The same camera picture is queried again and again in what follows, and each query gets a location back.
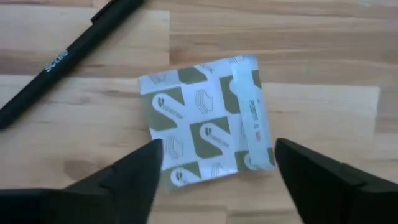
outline wood grain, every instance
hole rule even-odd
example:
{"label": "wood grain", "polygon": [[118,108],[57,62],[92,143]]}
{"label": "wood grain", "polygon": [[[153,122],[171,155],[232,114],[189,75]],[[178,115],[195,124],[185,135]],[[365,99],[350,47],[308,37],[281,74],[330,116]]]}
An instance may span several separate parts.
{"label": "wood grain", "polygon": [[[0,0],[0,106],[108,0]],[[136,78],[254,53],[273,139],[398,182],[398,1],[152,0],[0,133],[0,187],[63,187],[149,141]],[[300,223],[278,172],[166,193],[150,223]]]}

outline black pen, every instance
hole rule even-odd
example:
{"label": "black pen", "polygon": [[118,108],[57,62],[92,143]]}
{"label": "black pen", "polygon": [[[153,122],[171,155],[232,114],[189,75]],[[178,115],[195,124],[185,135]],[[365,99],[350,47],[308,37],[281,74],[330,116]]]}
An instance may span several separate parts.
{"label": "black pen", "polygon": [[144,0],[112,0],[107,3],[91,18],[93,24],[77,40],[1,108],[0,130],[10,126],[51,87],[70,73],[84,57],[143,3]]}

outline square package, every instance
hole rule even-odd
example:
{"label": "square package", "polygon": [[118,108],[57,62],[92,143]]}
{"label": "square package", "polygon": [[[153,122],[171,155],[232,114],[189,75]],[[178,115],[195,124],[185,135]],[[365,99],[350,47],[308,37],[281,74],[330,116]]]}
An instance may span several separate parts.
{"label": "square package", "polygon": [[241,55],[139,79],[167,190],[275,169],[257,60]]}

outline pen clip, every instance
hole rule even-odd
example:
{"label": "pen clip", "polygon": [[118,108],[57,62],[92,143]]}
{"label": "pen clip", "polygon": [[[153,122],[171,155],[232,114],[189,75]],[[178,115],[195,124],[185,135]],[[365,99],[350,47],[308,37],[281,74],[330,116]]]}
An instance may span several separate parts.
{"label": "pen clip", "polygon": [[102,9],[100,9],[90,20],[95,23],[117,0],[110,0]]}

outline black object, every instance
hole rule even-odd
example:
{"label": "black object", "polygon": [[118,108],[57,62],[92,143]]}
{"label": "black object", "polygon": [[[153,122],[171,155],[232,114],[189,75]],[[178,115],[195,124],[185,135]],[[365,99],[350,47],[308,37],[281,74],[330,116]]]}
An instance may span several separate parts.
{"label": "black object", "polygon": [[51,87],[70,73],[84,57],[143,3],[144,0],[112,0],[102,8],[91,18],[93,25],[1,108],[0,130],[11,125]]}
{"label": "black object", "polygon": [[278,139],[280,173],[305,224],[398,223],[398,185]]}
{"label": "black object", "polygon": [[0,223],[146,223],[162,152],[153,140],[62,190],[0,190]]}

